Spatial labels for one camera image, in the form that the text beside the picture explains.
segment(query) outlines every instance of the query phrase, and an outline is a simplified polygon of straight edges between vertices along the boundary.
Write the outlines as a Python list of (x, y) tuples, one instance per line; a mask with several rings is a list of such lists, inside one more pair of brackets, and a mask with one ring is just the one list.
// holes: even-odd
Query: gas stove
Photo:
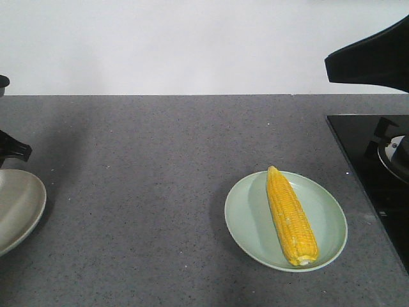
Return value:
[(409, 272), (409, 115), (339, 114), (328, 121)]

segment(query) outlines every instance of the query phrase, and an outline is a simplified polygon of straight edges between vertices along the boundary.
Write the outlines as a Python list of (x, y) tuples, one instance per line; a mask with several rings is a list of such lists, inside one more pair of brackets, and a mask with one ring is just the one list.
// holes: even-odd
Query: yellow corn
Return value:
[(284, 256), (292, 265), (318, 258), (318, 245), (293, 188), (274, 166), (267, 171), (267, 195)]

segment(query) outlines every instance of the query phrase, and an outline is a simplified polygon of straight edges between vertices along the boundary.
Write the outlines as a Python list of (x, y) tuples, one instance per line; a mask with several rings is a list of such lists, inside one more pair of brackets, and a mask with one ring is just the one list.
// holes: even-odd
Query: oval plate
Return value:
[(19, 169), (0, 169), (0, 256), (19, 245), (43, 214), (42, 181)]
[(295, 267), (285, 259), (268, 204), (267, 172), (244, 177), (230, 190), (224, 216), (236, 243), (258, 262), (286, 272), (308, 272), (333, 262), (344, 249), (348, 226), (342, 208), (322, 186), (301, 175), (281, 172), (290, 182), (315, 234), (320, 256)]

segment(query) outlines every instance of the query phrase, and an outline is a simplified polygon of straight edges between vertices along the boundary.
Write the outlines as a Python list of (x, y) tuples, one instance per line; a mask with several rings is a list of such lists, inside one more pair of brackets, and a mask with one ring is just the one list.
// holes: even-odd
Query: speckled countertop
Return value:
[[(409, 96), (1, 98), (0, 129), (33, 148), (2, 168), (40, 177), (48, 201), (0, 258), (0, 306), (408, 306), (409, 277), (326, 121), (337, 113), (409, 114)], [(231, 238), (227, 193), (271, 164), (342, 206), (348, 243), (325, 268), (276, 271)]]

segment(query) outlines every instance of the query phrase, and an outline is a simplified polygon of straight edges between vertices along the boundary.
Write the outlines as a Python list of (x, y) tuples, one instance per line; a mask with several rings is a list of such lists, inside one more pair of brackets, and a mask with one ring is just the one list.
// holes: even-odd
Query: beige bowl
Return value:
[(19, 245), (43, 214), (47, 193), (42, 181), (18, 169), (0, 169), (0, 256)]

